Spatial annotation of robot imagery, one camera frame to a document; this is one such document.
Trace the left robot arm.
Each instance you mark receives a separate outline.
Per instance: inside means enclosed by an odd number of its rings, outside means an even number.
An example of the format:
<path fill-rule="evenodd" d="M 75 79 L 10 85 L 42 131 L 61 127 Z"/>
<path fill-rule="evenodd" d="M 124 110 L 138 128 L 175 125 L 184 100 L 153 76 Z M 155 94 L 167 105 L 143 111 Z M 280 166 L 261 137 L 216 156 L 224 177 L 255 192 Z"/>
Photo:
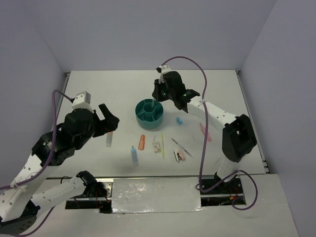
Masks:
<path fill-rule="evenodd" d="M 76 196 L 106 197 L 107 189 L 88 171 L 49 190 L 38 192 L 47 177 L 72 157 L 91 138 L 115 131 L 119 119 L 105 104 L 99 105 L 104 119 L 95 110 L 78 108 L 65 116 L 63 123 L 43 134 L 33 146 L 27 163 L 13 184 L 0 196 L 0 232 L 18 236 L 28 230 L 43 213 Z"/>

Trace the pink highlighter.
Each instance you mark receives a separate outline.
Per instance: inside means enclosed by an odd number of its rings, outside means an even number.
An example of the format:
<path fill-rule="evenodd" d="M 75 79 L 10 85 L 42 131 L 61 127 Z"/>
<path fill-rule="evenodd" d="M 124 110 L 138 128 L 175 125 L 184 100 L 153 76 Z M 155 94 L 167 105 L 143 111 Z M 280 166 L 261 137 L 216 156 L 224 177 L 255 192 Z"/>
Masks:
<path fill-rule="evenodd" d="M 202 123 L 200 123 L 199 125 L 200 125 L 200 129 L 201 129 L 203 135 L 207 134 L 207 141 L 211 142 L 212 138 L 211 138 L 209 132 L 206 132 L 206 127 Z"/>

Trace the purple pen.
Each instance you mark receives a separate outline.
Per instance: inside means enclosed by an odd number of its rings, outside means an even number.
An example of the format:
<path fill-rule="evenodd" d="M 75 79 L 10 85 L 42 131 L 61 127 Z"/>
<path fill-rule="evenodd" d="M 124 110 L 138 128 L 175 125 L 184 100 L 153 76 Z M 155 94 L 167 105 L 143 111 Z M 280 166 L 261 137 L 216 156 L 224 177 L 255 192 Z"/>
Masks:
<path fill-rule="evenodd" d="M 180 147 L 185 153 L 187 153 L 190 157 L 193 158 L 193 156 L 180 144 L 178 143 L 175 139 L 171 138 L 171 140 L 178 146 Z"/>

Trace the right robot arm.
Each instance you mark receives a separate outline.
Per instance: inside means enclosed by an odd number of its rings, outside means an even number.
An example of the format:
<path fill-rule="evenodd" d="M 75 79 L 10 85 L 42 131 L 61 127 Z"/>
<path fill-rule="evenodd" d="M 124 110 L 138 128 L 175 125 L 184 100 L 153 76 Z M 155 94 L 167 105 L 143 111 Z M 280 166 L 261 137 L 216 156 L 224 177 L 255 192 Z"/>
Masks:
<path fill-rule="evenodd" d="M 157 68 L 159 78 L 154 81 L 152 96 L 159 102 L 171 100 L 174 106 L 188 114 L 205 120 L 205 127 L 215 128 L 222 136 L 222 152 L 225 156 L 220 168 L 214 174 L 215 185 L 220 193 L 232 187 L 232 181 L 239 172 L 239 163 L 257 145 L 250 118 L 228 113 L 205 100 L 204 90 L 198 93 L 187 89 L 177 71 Z"/>

